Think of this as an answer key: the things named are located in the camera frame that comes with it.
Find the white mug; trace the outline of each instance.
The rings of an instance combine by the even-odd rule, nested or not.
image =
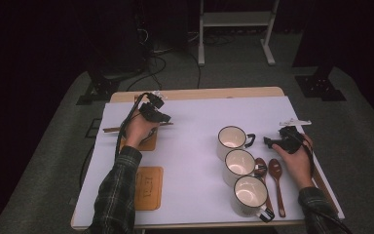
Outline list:
[[[218,133],[217,156],[221,161],[228,152],[233,149],[241,149],[250,147],[256,139],[255,134],[246,134],[241,128],[236,126],[224,127]]]
[[[223,179],[227,185],[233,187],[242,176],[250,176],[253,174],[255,161],[253,156],[242,149],[234,149],[226,155],[225,165],[223,169]]]
[[[260,179],[245,175],[236,181],[232,208],[241,216],[258,216],[264,222],[270,222],[275,214],[266,206],[268,191]]]

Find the wooden spoon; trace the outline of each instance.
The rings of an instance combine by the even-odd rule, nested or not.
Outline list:
[[[262,178],[262,182],[266,185],[266,174],[267,174],[266,162],[262,158],[256,158],[255,162],[256,162],[256,165],[262,165],[262,166],[265,167],[265,169],[255,169],[254,174],[257,175],[257,176],[260,176]],[[269,197],[269,191],[268,191],[268,194],[267,194],[266,206],[267,206],[267,208],[269,208],[270,211],[272,211],[274,213],[273,207],[272,207],[272,202],[270,201],[270,197]]]
[[[279,216],[286,217],[286,212],[284,211],[283,199],[281,198],[281,186],[279,179],[281,178],[281,163],[277,159],[272,159],[269,162],[269,174],[276,182],[276,190],[278,192],[278,206],[279,206]]]

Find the plaid shirt sleeve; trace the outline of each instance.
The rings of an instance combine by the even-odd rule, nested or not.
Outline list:
[[[306,187],[299,192],[299,204],[302,206],[305,215],[306,229],[308,233],[336,234],[345,233],[332,221],[311,212],[305,206],[308,206],[325,215],[329,215],[339,220],[338,215],[327,202],[323,192],[316,187]]]
[[[141,153],[124,146],[112,170],[99,186],[94,204],[93,223],[86,234],[132,234],[135,219],[135,177]]]

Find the hand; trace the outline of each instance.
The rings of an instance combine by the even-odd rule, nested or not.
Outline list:
[[[303,137],[305,138],[303,141],[305,145],[308,147],[313,146],[313,142],[308,136],[303,135]],[[311,178],[311,163],[308,154],[302,146],[293,154],[287,153],[277,144],[273,144],[272,148],[275,149],[284,160],[290,175],[295,180],[299,189],[315,186]]]
[[[136,109],[126,128],[126,145],[137,148],[141,141],[148,137],[150,131],[159,125],[160,123],[145,120],[139,110]]]

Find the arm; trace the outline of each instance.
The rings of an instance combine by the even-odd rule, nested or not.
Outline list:
[[[310,147],[312,140],[304,135],[304,144]],[[284,160],[287,169],[299,188],[299,204],[302,206],[305,215],[306,229],[308,233],[345,233],[333,222],[315,214],[311,209],[319,211],[339,220],[338,215],[333,211],[327,202],[323,192],[316,188],[311,178],[311,165],[309,157],[303,147],[300,147],[293,154],[288,154],[280,146],[272,146]]]
[[[157,123],[146,121],[138,111],[126,129],[126,144],[112,170],[99,186],[94,204],[93,223],[85,233],[132,234],[135,218],[133,198],[135,176],[142,155],[136,149]]]

